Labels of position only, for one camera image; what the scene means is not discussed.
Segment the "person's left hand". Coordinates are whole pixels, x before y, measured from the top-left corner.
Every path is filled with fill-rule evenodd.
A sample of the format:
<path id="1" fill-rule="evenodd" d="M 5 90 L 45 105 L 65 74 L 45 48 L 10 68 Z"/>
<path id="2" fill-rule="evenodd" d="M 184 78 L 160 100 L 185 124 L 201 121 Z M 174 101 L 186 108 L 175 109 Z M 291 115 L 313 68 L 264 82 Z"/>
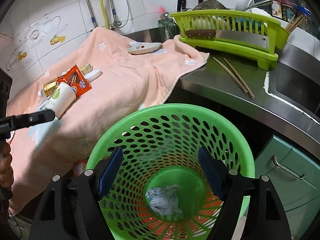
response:
<path id="1" fill-rule="evenodd" d="M 14 183 L 14 172 L 11 166 L 12 155 L 11 148 L 7 142 L 1 141 L 1 154 L 3 156 L 0 165 L 0 183 L 1 186 L 10 189 Z"/>

